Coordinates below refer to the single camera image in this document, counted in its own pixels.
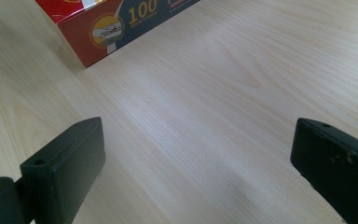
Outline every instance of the black object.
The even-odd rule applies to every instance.
[[[346,222],[358,224],[358,139],[299,119],[290,160]]]
[[[0,224],[72,223],[105,161],[100,118],[71,126],[21,165],[14,183],[0,177]]]

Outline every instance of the red box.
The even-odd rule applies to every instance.
[[[36,0],[87,67],[199,0]]]

